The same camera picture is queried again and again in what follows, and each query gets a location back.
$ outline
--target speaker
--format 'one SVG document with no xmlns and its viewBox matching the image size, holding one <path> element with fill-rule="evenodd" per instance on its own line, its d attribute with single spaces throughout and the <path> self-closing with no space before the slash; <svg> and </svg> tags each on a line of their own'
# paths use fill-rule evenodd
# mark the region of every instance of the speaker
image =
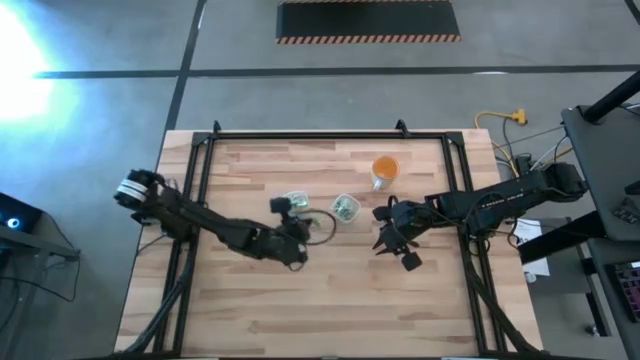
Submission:
<svg viewBox="0 0 640 360">
<path fill-rule="evenodd" d="M 31 233 L 41 216 L 42 210 L 0 193 L 0 225 Z"/>
</svg>

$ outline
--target black metal frame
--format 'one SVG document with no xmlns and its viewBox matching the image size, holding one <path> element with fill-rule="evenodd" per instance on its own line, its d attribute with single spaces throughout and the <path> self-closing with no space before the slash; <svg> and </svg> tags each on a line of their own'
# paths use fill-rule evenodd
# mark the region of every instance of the black metal frame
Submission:
<svg viewBox="0 0 640 360">
<path fill-rule="evenodd" d="M 347 132 L 221 132 L 220 126 L 217 122 L 214 125 L 214 131 L 208 132 L 196 132 L 192 138 L 191 151 L 189 155 L 189 161 L 186 169 L 186 177 L 184 184 L 184 196 L 190 197 L 192 191 L 192 183 L 195 174 L 196 162 L 198 159 L 198 153 L 203 145 L 206 145 L 205 159 L 203 163 L 203 171 L 200 180 L 200 187 L 198 191 L 197 201 L 200 204 L 204 204 L 206 198 L 206 189 L 211 169 L 211 163 L 213 158 L 213 148 L 217 140 L 273 140 L 273 139 L 424 139 L 424 140 L 436 140 L 442 145 L 445 170 L 447 172 L 447 179 L 450 190 L 459 190 L 457 186 L 456 171 L 453 165 L 452 147 L 458 152 L 461 175 L 465 187 L 465 191 L 473 190 L 473 182 L 471 179 L 471 170 L 467 160 L 467 153 L 464 144 L 463 135 L 461 132 L 410 132 L 404 122 L 399 120 L 396 125 L 396 130 L 391 131 L 347 131 Z M 182 241 L 174 241 L 171 251 L 169 266 L 167 269 L 167 277 L 165 280 L 165 291 L 163 294 L 163 300 L 167 298 L 170 290 L 174 286 L 175 279 L 178 273 L 178 263 L 181 248 L 184 243 L 189 245 L 187 250 L 187 263 L 193 262 L 195 265 L 195 258 L 198 251 L 198 236 L 199 229 L 197 229 L 192 236 Z M 461 251 L 461 260 L 463 266 L 472 264 L 471 253 L 469 251 L 468 242 L 469 239 L 460 230 L 458 230 L 458 241 Z M 478 258 L 482 270 L 482 279 L 485 286 L 491 296 L 495 299 L 495 288 L 493 279 L 491 276 L 489 258 L 487 256 L 486 249 L 480 247 L 478 249 Z M 191 292 L 191 280 L 195 270 L 190 274 L 186 285 L 184 286 L 181 296 L 180 305 L 176 321 L 176 330 L 174 334 L 173 344 L 170 350 L 164 350 L 165 348 L 165 334 L 166 334 L 166 322 L 157 328 L 155 333 L 155 342 L 151 353 L 115 353 L 111 355 L 111 358 L 117 359 L 168 359 L 179 358 L 182 351 L 182 343 L 184 340 L 184 331 L 188 315 L 189 307 L 189 295 Z M 509 353 L 506 347 L 506 341 L 504 333 L 496 318 L 493 314 L 489 313 L 492 321 L 493 331 L 496 338 L 496 350 L 489 350 L 485 328 L 483 325 L 482 313 L 480 311 L 480 304 L 478 301 L 477 292 L 467 283 L 467 291 L 469 296 L 469 306 L 471 308 L 471 317 L 474 325 L 476 345 L 478 348 L 478 354 L 480 357 L 496 357 L 496 355 L 504 355 L 506 357 L 516 356 L 515 358 L 529 358 L 527 354 L 515 354 Z M 560 357 L 546 356 L 545 359 L 561 359 Z"/>
</svg>

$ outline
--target orange cup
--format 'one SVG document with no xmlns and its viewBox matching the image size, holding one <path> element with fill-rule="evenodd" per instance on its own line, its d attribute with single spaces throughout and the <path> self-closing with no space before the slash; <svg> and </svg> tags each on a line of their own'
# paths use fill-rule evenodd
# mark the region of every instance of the orange cup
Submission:
<svg viewBox="0 0 640 360">
<path fill-rule="evenodd" d="M 400 173 L 400 166 L 391 156 L 377 158 L 371 166 L 371 180 L 373 191 L 382 190 L 393 182 Z"/>
</svg>

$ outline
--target keyboard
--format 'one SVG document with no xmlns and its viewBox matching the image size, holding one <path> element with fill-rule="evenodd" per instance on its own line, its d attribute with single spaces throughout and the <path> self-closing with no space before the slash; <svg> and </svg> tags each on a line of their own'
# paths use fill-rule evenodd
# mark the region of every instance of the keyboard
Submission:
<svg viewBox="0 0 640 360">
<path fill-rule="evenodd" d="M 640 261 L 606 266 L 629 320 L 640 322 Z"/>
</svg>

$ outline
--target metal bracket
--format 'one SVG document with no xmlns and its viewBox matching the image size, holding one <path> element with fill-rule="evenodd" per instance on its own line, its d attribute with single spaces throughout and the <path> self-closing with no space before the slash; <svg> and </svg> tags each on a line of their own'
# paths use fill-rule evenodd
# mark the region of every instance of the metal bracket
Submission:
<svg viewBox="0 0 640 360">
<path fill-rule="evenodd" d="M 209 137 L 211 137 L 211 133 L 209 132 L 193 133 L 193 137 L 191 138 L 191 146 L 199 146 L 205 141 L 209 140 Z"/>
<path fill-rule="evenodd" d="M 213 137 L 215 139 L 218 138 L 218 132 L 220 132 L 222 130 L 222 127 L 220 126 L 220 123 L 218 122 L 218 120 L 214 120 L 213 121 Z"/>
<path fill-rule="evenodd" d="M 464 136 L 461 132 L 447 132 L 447 138 L 457 146 L 464 147 Z"/>
<path fill-rule="evenodd" d="M 404 120 L 399 119 L 396 123 L 395 129 L 400 130 L 403 138 L 408 139 L 411 137 L 411 133 L 409 132 L 409 129 L 407 129 L 407 124 L 404 123 Z"/>
</svg>

